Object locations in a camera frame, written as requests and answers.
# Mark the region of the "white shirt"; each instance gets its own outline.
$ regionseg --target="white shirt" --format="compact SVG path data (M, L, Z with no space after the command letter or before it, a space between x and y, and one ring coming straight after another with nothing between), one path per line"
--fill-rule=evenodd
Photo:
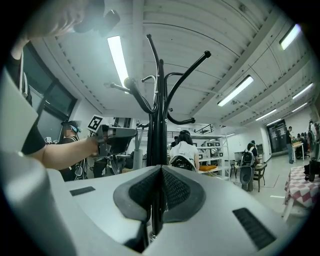
M184 155L186 158L195 161L195 155L198 155L198 149L194 145L190 145L185 141L181 141L178 145L174 146L170 150L170 158L174 158L178 155Z

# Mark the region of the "shelf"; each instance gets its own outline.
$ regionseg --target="shelf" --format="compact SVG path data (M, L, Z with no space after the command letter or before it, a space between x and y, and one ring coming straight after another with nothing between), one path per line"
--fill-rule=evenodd
M223 167L222 166L218 166L217 168L215 169L212 169L212 170L208 170L208 171L202 171L202 170L198 170L198 174L206 174L206 173L215 173L215 172L220 172L223 170Z
M201 135L201 134L191 134L191 139L193 140L218 140L221 138L225 138L224 135Z
M198 150L208 150L208 149L220 149L223 148L223 146L197 146Z
M213 160L221 160L223 157L211 157L211 158L203 158L199 159L199 162L207 162L207 161L213 161Z

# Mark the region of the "backpack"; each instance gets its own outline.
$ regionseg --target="backpack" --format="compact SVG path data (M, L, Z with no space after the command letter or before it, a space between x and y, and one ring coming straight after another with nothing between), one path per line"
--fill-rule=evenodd
M241 166L253 166L255 162L254 154L252 153L252 150L254 147L250 148L248 151L245 149L244 154L242 155L242 160L241 160Z

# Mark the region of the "vent slot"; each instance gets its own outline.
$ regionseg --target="vent slot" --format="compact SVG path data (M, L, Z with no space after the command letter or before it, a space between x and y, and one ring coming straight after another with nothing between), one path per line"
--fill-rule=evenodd
M270 245L276 240L266 227L247 209L232 211L258 250Z

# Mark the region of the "window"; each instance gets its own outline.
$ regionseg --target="window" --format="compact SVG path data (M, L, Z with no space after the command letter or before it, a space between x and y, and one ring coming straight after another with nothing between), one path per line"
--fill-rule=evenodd
M39 132L43 138L59 140L61 122L69 120L77 99L51 73L31 43L23 49L23 61L32 107L39 115Z
M30 93L32 96L32 107L35 111L38 112L38 109L41 105L41 101L43 100L44 97L31 86L30 86Z
M23 71L28 85L32 86L32 88L42 95L53 81L33 57L29 47L23 49Z
M54 86L46 97L46 100L57 110L61 111L67 116L70 116L73 107L74 97L64 88Z
M52 141L59 141L62 128L61 119L44 109L37 126L43 138L51 137Z

